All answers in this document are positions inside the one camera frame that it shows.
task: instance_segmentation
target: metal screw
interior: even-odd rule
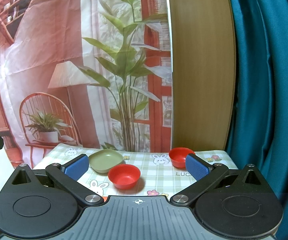
[[[101,197],[98,195],[88,195],[85,197],[85,200],[89,203],[95,203],[101,200]]]
[[[174,196],[173,200],[177,203],[185,203],[188,201],[188,196],[179,194]]]

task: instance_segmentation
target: teal curtain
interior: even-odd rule
[[[259,167],[284,208],[288,240],[288,0],[231,0],[238,75],[227,152]]]

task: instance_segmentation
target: lampshade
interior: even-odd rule
[[[84,75],[71,61],[56,65],[48,88],[89,84],[91,79]]]

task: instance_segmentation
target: bunny print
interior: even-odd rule
[[[107,182],[104,182],[100,185],[97,186],[97,181],[94,179],[91,181],[91,184],[90,184],[90,190],[95,192],[96,194],[100,195],[103,197],[104,195],[104,188],[106,188],[108,186],[108,183]]]
[[[154,158],[154,164],[156,165],[168,164],[169,160],[166,158],[166,156],[167,154],[162,154],[161,156],[153,154],[152,157]]]
[[[68,148],[64,155],[65,156],[75,156],[77,154],[78,150],[79,150],[79,148],[77,148],[77,149]]]

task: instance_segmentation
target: white plant pot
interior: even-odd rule
[[[59,142],[57,131],[54,132],[40,132],[41,140],[44,142]]]

